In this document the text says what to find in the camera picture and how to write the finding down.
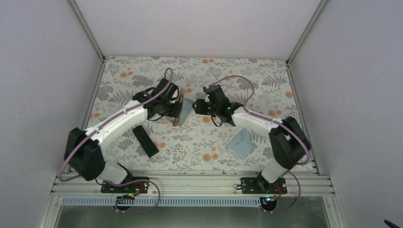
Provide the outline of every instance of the copper-colored object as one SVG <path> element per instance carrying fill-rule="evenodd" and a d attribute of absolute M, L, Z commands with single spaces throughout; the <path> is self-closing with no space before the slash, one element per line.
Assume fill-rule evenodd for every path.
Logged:
<path fill-rule="evenodd" d="M 179 94 L 178 98 L 177 98 L 175 101 L 181 103 L 181 110 L 179 111 L 179 116 L 178 116 L 178 118 L 173 118 L 173 119 L 172 119 L 172 126 L 175 126 L 175 127 L 176 127 L 176 126 L 178 126 L 178 124 L 179 124 L 179 119 L 180 119 L 180 117 L 181 117 L 181 115 L 182 115 L 182 105 L 183 105 L 183 93 L 182 93 L 182 91 L 181 91 L 181 93 Z"/>

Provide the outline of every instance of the glass panel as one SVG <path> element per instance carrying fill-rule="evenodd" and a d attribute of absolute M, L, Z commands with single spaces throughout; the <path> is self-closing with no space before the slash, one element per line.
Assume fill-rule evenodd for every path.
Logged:
<path fill-rule="evenodd" d="M 293 197 L 283 197 L 277 209 L 292 204 Z M 132 207 L 130 210 L 141 210 Z M 116 213 L 112 207 L 62 206 L 58 228 L 327 228 L 328 220 L 322 197 L 303 197 L 292 210 L 283 214 L 263 214 L 255 208 L 159 207 L 147 214 Z"/>

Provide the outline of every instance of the ventilation grille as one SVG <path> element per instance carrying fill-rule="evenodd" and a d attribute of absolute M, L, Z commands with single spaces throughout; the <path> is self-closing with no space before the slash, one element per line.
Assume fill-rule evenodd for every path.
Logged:
<path fill-rule="evenodd" d="M 119 205 L 154 206 L 157 197 L 138 196 Z M 114 206 L 116 196 L 65 196 L 65 206 Z M 161 197 L 159 207 L 257 207 L 259 197 Z"/>

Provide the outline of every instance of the white enclosure wall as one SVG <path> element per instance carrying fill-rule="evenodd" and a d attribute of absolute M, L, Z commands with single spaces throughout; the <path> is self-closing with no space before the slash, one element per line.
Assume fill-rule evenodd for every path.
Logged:
<path fill-rule="evenodd" d="M 103 54 L 288 59 L 320 0 L 76 0 Z"/>
<path fill-rule="evenodd" d="M 403 227 L 403 2 L 330 1 L 292 63 L 348 227 Z"/>
<path fill-rule="evenodd" d="M 100 61 L 65 0 L 0 3 L 0 227 L 36 227 Z"/>

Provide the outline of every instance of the floral patterned surface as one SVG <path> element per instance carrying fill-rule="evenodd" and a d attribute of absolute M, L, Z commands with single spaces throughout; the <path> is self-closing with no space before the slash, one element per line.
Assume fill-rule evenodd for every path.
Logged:
<path fill-rule="evenodd" d="M 299 120 L 283 60 L 113 56 L 107 58 L 88 126 L 121 109 L 135 93 L 156 86 L 167 67 L 173 69 L 174 82 L 183 89 L 185 98 L 204 98 L 203 86 L 227 75 L 242 75 L 256 89 L 248 103 L 250 109 L 276 118 L 293 116 Z M 243 103 L 250 93 L 249 84 L 242 79 L 231 78 L 220 85 L 231 101 Z M 173 127 L 165 118 L 141 125 L 157 145 L 158 154 L 148 158 L 130 129 L 103 152 L 105 160 L 119 162 L 131 170 L 258 171 L 273 159 L 268 136 L 249 131 L 253 148 L 243 157 L 226 149 L 241 127 L 223 124 L 218 128 L 210 117 L 194 111 L 181 127 Z M 313 168 L 307 164 L 294 170 Z"/>

